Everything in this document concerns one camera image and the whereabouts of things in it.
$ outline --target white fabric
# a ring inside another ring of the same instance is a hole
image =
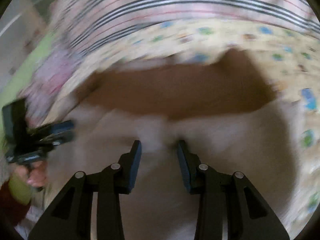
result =
[[[274,101],[250,114],[168,122],[106,112],[83,101],[67,119],[76,121],[77,136],[50,154],[46,206],[75,172],[99,172],[135,139],[142,142],[135,188],[120,196],[126,240],[194,239],[199,197],[184,189],[173,146],[179,138],[217,171],[244,172],[287,229],[297,212],[292,210],[300,174],[295,155],[304,122],[299,103]]]
[[[42,213],[43,211],[40,208],[37,208],[34,205],[30,206],[26,217],[15,227],[15,230],[22,236],[23,239],[28,239],[29,233],[39,220]]]

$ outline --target bedding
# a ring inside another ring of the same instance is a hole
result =
[[[296,156],[301,169],[292,190],[295,213],[283,222],[293,238],[320,201],[319,21],[305,0],[166,1],[55,3],[51,54],[19,94],[28,97],[29,124],[65,117],[77,103],[68,101],[69,95],[92,73],[119,63],[176,55],[179,62],[209,64],[231,47],[245,49],[281,100],[304,105],[306,121]],[[127,70],[147,67],[130,65]]]
[[[99,172],[139,139],[136,187],[120,199],[126,239],[193,239],[199,199],[181,180],[175,144],[183,138],[217,171],[243,171],[292,236],[302,190],[301,104],[274,100],[243,51],[230,49],[211,65],[165,60],[119,63],[96,74],[96,89],[86,81],[68,96],[79,102],[66,116],[77,123],[76,140],[50,156],[46,205],[75,170]]]

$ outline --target striped fabric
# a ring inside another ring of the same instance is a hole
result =
[[[204,17],[265,22],[320,37],[306,0],[60,0],[52,27],[86,56],[158,22]]]

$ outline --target metal pin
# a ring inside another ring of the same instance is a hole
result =
[[[77,178],[77,179],[80,179],[80,178],[82,178],[84,176],[84,173],[82,172],[82,171],[78,171],[76,174],[75,174],[75,177]]]
[[[208,169],[208,165],[207,164],[204,164],[204,163],[201,163],[199,165],[199,169],[201,169],[202,171],[206,171]]]
[[[242,179],[244,177],[244,174],[241,172],[241,171],[237,171],[235,173],[235,176],[238,178],[238,179]]]
[[[118,170],[120,169],[121,165],[119,163],[113,163],[111,164],[111,169]]]

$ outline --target black device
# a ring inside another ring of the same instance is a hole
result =
[[[33,169],[33,162],[45,160],[57,145],[70,142],[74,137],[72,121],[50,123],[30,129],[26,122],[26,100],[18,99],[2,108],[4,133],[7,143],[5,158]]]
[[[97,238],[123,240],[119,194],[134,187],[141,158],[141,142],[122,154],[118,163],[86,175],[78,171],[40,217],[29,240],[90,240],[93,192],[98,192]]]
[[[184,186],[200,194],[195,240],[289,240],[282,223],[240,171],[217,172],[189,152],[185,141],[177,155]]]
[[[179,141],[177,156],[184,185],[201,194],[195,240],[289,240],[267,202],[241,172],[222,174],[201,163]],[[124,240],[119,194],[134,187],[141,142],[118,163],[86,175],[78,171],[58,193],[29,235],[29,240],[89,240],[93,192],[98,192],[97,240]]]

